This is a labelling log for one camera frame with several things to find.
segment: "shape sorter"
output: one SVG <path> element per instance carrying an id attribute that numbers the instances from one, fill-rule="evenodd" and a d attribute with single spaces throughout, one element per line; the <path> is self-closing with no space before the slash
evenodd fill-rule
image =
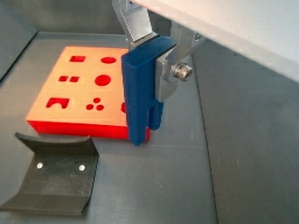
<path id="1" fill-rule="evenodd" d="M 120 48 L 64 48 L 25 118 L 39 133 L 128 139 L 124 53 Z"/>

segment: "gray wall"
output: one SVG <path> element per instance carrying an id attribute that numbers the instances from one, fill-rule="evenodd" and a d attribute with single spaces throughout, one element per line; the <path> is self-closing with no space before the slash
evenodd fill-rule
<path id="1" fill-rule="evenodd" d="M 299 84 L 214 42 L 194 61 L 219 224 L 299 223 Z"/>
<path id="2" fill-rule="evenodd" d="M 0 81 L 36 30 L 0 2 Z"/>
<path id="3" fill-rule="evenodd" d="M 0 0 L 43 32 L 122 34 L 111 0 Z M 154 29 L 170 33 L 170 21 L 151 13 Z"/>

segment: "screw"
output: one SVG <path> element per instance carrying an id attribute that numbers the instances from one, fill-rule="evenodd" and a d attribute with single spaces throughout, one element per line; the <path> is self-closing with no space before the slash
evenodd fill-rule
<path id="1" fill-rule="evenodd" d="M 43 163 L 39 163 L 36 166 L 37 166 L 37 169 L 41 169 L 43 168 Z"/>
<path id="2" fill-rule="evenodd" d="M 79 170 L 80 170 L 81 172 L 84 172 L 84 170 L 86 170 L 86 165 L 84 165 L 84 164 L 79 167 Z"/>
<path id="3" fill-rule="evenodd" d="M 192 76 L 192 68 L 183 61 L 179 62 L 172 70 L 172 76 L 180 81 L 187 81 Z"/>

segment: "gray floor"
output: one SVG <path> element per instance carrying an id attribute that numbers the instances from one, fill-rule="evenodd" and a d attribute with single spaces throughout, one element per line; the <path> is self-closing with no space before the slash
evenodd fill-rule
<path id="1" fill-rule="evenodd" d="M 40 33 L 0 84 L 0 204 L 16 193 L 32 153 L 15 132 L 37 136 L 24 118 L 64 46 L 124 47 L 123 36 Z M 0 213 L 0 223 L 216 223 L 196 80 L 164 105 L 150 143 L 95 138 L 94 193 L 80 217 Z"/>

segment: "dark gray bracket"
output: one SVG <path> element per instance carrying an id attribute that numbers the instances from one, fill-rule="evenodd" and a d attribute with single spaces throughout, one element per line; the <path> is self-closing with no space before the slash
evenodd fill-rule
<path id="1" fill-rule="evenodd" d="M 91 138 L 15 136 L 35 154 L 20 191 L 0 210 L 80 215 L 90 202 L 99 161 Z"/>

